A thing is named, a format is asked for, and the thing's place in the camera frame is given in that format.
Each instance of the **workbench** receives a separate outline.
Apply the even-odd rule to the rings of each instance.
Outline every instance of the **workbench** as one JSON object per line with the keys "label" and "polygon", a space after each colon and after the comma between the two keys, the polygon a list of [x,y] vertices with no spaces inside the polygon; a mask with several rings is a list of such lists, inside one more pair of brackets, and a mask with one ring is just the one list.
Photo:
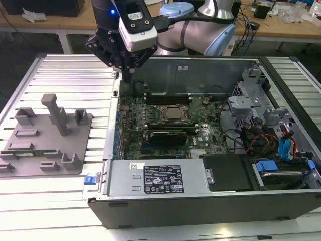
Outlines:
{"label": "workbench", "polygon": [[[243,0],[242,9],[252,0]],[[152,16],[157,16],[161,4],[150,5],[148,7]],[[276,41],[276,42],[305,42],[321,43],[321,28],[311,22],[284,24],[278,16],[267,17],[266,19],[255,19],[254,13],[244,9],[244,14],[250,21],[258,22],[261,26],[256,33],[254,40],[259,41]],[[95,34],[96,21],[92,10],[91,0],[85,0],[85,5],[79,16],[76,18],[47,16],[48,20],[44,22],[37,21],[31,23],[20,15],[6,15],[8,20],[22,33],[51,33],[57,34],[61,42],[64,53],[73,53],[70,44],[70,34]],[[241,38],[244,33],[244,26],[240,21],[236,23],[236,31],[231,44]],[[0,31],[14,32],[5,19],[0,17]],[[225,55],[230,55],[233,46],[229,46]]]}
{"label": "workbench", "polygon": [[[287,57],[269,61],[289,86],[313,121],[321,127],[321,88],[302,66]],[[223,223],[107,230],[87,205],[83,185],[89,173],[102,170],[102,155],[112,94],[112,70],[93,55],[43,55],[38,57],[0,113],[0,150],[17,121],[19,107],[35,114],[47,113],[40,99],[55,93],[66,113],[86,108],[94,119],[87,144],[85,165],[77,176],[0,179],[1,240],[319,240],[321,209],[290,221]],[[276,99],[282,106],[282,100]]]}

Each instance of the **desk clutter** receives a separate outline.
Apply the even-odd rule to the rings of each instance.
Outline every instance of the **desk clutter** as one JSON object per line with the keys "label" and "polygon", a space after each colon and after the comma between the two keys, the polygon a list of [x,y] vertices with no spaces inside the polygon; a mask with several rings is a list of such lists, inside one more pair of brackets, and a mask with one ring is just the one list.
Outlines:
{"label": "desk clutter", "polygon": [[24,9],[45,15],[77,17],[85,0],[0,0],[8,14],[25,14]]}

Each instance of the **circuit board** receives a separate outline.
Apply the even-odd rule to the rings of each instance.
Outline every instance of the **circuit board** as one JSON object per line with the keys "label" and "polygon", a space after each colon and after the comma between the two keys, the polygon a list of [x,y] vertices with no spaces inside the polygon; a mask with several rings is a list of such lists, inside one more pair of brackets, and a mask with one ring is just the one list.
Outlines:
{"label": "circuit board", "polygon": [[196,135],[187,135],[185,144],[181,146],[161,148],[150,146],[149,148],[148,143],[143,139],[144,126],[148,120],[148,110],[158,109],[159,106],[147,105],[143,98],[123,95],[120,110],[125,110],[127,115],[122,126],[123,136],[127,139],[124,141],[125,159],[198,158],[202,154],[227,153],[226,141],[219,131],[215,118],[219,111],[217,103],[202,105],[203,99],[203,96],[192,96],[191,103],[184,105],[189,119],[198,124]]}

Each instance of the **power supply label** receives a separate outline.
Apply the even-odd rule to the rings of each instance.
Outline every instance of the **power supply label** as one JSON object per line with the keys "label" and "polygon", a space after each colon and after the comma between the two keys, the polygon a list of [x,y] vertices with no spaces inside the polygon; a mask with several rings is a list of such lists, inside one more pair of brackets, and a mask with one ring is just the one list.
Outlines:
{"label": "power supply label", "polygon": [[146,194],[184,192],[181,166],[144,166],[144,192]]}

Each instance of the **blue cable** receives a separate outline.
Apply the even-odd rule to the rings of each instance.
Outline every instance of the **blue cable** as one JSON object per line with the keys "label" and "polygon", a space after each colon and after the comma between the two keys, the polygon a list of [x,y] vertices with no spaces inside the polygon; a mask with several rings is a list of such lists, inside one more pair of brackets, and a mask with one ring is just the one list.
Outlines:
{"label": "blue cable", "polygon": [[247,46],[246,46],[246,48],[245,48],[242,56],[244,56],[245,53],[246,53],[246,51],[249,49],[250,44],[251,44],[251,38],[252,38],[252,34],[251,34],[251,32],[252,32],[251,24],[250,24],[250,22],[249,22],[248,20],[246,20],[246,22],[247,22],[247,24],[248,24],[248,26],[249,26],[249,36],[250,36],[250,40],[249,40],[249,42],[247,43]]}

